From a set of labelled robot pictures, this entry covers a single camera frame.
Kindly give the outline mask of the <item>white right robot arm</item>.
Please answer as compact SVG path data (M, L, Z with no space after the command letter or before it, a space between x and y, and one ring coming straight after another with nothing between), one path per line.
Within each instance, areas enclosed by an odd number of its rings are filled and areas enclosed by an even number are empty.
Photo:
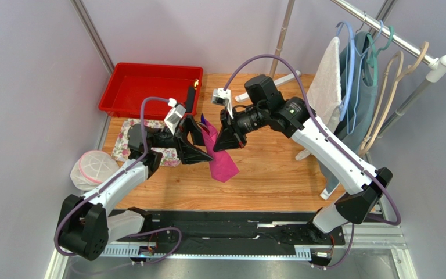
M284 99L270 77L253 77L244 87L252 104L240 112L230 106L220 111L221 129L213 150L244 148L248 133L269 126L310 151L345 189L343 196L319 209L307 223L308 236L318 242L343 224L361 224L383 196L392 172L357 156L303 99Z

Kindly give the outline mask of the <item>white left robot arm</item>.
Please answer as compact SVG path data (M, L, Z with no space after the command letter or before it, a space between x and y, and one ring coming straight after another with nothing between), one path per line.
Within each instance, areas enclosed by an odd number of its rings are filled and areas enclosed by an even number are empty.
M182 164L212 161L213 157L201 149L207 133L204 124L190 117L181 121L174 132L142 123L131 126L127 134L130 155L123 166L84 195L69 195L63 201L53 238L56 250L64 256L93 261L113 241L157 234L149 212L136 207L117 215L112 211L158 170L163 155L156 148L174 148Z

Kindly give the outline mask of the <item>iridescent table knife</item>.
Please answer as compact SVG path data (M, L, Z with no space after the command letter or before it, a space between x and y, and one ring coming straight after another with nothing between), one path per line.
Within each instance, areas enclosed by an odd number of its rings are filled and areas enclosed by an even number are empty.
M201 125L206 131L208 131L206 118L205 118L205 116L204 116L203 113L200 115L200 125Z

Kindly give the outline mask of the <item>magenta paper napkin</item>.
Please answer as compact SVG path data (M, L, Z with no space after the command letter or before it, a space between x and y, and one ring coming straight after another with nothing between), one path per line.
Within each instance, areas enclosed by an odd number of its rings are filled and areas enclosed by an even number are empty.
M225 183L236 176L240 170L227 151L213 151L218 131L207 119L206 122L208 131L202 127L202 133L206 146L206 153L213 157L213 161L209 162L211 177L214 180Z

